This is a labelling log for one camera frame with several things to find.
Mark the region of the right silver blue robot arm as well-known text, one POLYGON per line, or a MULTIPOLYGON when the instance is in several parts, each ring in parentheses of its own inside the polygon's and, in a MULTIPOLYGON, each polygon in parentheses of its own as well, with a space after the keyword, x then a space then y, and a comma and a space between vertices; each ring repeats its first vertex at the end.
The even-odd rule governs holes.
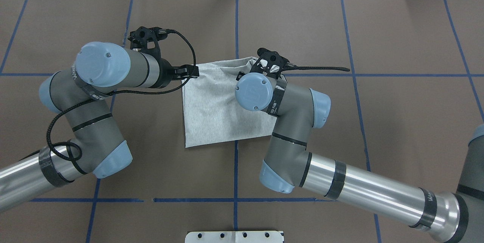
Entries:
POLYGON ((289 194, 295 187, 389 217, 427 233, 438 243, 483 242, 483 125, 473 132, 455 192, 435 193, 389 179, 307 149, 313 129, 330 113, 328 95, 289 84, 284 71, 308 70, 264 47, 234 87, 238 104, 276 118, 263 158, 260 182, 289 194))

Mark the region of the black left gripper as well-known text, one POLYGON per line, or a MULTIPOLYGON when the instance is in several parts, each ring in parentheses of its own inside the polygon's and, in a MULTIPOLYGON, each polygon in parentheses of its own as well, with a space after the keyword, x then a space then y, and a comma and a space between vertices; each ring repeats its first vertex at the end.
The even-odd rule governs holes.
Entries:
POLYGON ((196 65, 182 65, 174 67, 161 56, 159 41, 168 37, 167 29, 160 27, 139 27, 131 31, 128 36, 130 50, 137 51, 144 58, 147 73, 140 88, 164 88, 175 80, 198 78, 199 67, 196 65))

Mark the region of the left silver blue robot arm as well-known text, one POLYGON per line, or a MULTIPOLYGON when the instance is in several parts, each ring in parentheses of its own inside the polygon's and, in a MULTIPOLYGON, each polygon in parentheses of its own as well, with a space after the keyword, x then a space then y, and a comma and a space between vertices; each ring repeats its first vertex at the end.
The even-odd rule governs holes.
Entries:
POLYGON ((111 176, 131 164, 126 139, 105 100, 117 94, 167 94, 172 81, 184 86, 199 76, 195 50, 179 31, 139 27, 130 32, 129 49, 91 42, 81 47, 74 64, 41 84, 39 98, 56 116, 47 127, 46 145, 1 170, 1 212, 81 176, 111 176), (162 58, 159 41, 178 35, 190 48, 192 63, 172 66, 162 58))

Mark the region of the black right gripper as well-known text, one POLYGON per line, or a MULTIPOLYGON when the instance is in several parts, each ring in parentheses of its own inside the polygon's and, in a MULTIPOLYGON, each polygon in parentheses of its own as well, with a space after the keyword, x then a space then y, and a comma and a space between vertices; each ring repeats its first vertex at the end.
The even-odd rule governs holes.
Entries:
POLYGON ((263 74, 275 80, 281 78, 281 73, 288 66, 289 60, 282 57, 278 52, 270 51, 264 47, 259 48, 256 53, 259 58, 249 72, 263 74))

